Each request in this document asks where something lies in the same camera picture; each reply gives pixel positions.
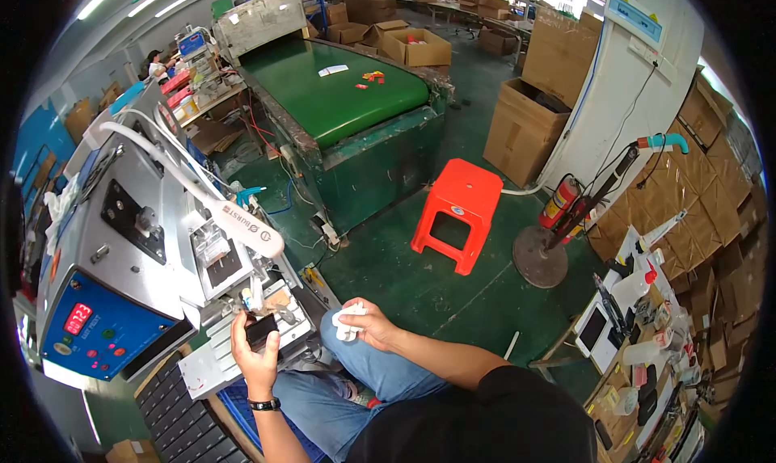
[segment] black watch strap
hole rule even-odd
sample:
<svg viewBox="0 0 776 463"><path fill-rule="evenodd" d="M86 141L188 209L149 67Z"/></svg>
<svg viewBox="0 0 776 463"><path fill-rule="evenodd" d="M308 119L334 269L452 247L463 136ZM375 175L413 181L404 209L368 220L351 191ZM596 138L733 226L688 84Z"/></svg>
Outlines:
<svg viewBox="0 0 776 463"><path fill-rule="evenodd" d="M255 411L276 411L280 409L280 400L278 398L266 402L247 400L247 405Z"/></svg>

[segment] round metal base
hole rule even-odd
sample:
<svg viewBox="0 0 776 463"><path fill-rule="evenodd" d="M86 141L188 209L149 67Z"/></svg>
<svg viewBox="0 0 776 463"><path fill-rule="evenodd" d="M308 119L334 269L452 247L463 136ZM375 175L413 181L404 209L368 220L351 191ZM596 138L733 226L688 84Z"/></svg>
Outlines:
<svg viewBox="0 0 776 463"><path fill-rule="evenodd" d="M523 278L537 288L552 288L560 284L569 270L569 258L562 244L545 251L552 231L540 225L523 229L512 244L512 260Z"/></svg>

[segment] floor line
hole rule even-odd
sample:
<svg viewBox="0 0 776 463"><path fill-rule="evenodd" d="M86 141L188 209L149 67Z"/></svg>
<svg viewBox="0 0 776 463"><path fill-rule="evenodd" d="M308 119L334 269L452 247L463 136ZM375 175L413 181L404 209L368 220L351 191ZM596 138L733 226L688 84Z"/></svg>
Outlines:
<svg viewBox="0 0 776 463"><path fill-rule="evenodd" d="M465 309L469 308L469 305L471 305L471 304L474 302L474 300L475 300L475 299L477 299L477 297L478 297L478 296L480 296L482 293L484 293L484 292L485 292L485 290L487 290L488 288L490 288L490 285L491 285L491 284L493 284L493 283L495 283L495 282L496 282L496 280L497 280L497 279L499 279L499 276L501 276L501 274L504 274L504 272L505 272L505 271L507 271L507 270L509 269L509 267L510 267L510 266L512 266L512 262L511 262L511 261L510 261L510 262L509 262L509 263L508 263L506 266L504 266L504 269L502 269L501 271L499 271L499 273L498 273L498 274L496 274L496 277L495 277L495 278L493 278L492 280L490 280L490 283L486 284L486 285L485 285L485 286L484 286L484 287L483 287L483 288L482 288L482 289L481 289L479 292L477 292L477 294L476 294L476 295L474 295L474 296L472 297L472 299L471 299L471 300L469 300L468 302L466 302L466 304L465 304L465 305L464 305L464 306L463 306L463 307L462 307L460 310L458 310L457 312L455 312L455 313L454 313L454 314L453 314L453 315L452 315L450 318L448 318L448 319L447 319L447 321L446 321L446 322L442 323L442 324L441 324L441 326L440 326L438 329L434 330L434 332L432 333L432 336L436 335L436 334L437 334L437 333L439 333L439 332L440 332L440 331L441 331L443 328L445 328L446 326L448 326L448 325L450 324L450 322L452 322L453 320L455 320L455 318L456 318L456 317L457 317L457 316L458 316L458 315L459 315L459 314L460 314L460 313L461 313L463 310L465 310Z"/></svg>

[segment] green conveyor belt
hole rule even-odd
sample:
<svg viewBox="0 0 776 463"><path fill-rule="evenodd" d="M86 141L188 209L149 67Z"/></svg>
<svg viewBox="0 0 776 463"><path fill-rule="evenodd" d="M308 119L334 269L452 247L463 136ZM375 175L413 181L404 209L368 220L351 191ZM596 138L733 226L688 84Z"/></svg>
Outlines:
<svg viewBox="0 0 776 463"><path fill-rule="evenodd" d="M428 88L419 77L319 42L282 40L245 54L240 61L321 149L428 101ZM348 70L318 75L339 64ZM362 74L375 70L385 74L384 84L362 79ZM369 87L359 89L356 84Z"/></svg>

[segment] person's left hand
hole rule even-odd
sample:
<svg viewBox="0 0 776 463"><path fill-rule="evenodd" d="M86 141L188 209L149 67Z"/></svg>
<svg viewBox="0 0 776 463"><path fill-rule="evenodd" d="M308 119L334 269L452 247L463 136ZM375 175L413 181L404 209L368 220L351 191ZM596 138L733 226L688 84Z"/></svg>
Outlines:
<svg viewBox="0 0 776 463"><path fill-rule="evenodd" d="M272 399L272 386L278 376L280 333L276 330L270 332L267 335L264 354L258 354L248 345L245 335L246 321L244 310L232 320L232 357L245 377L248 399L265 402Z"/></svg>

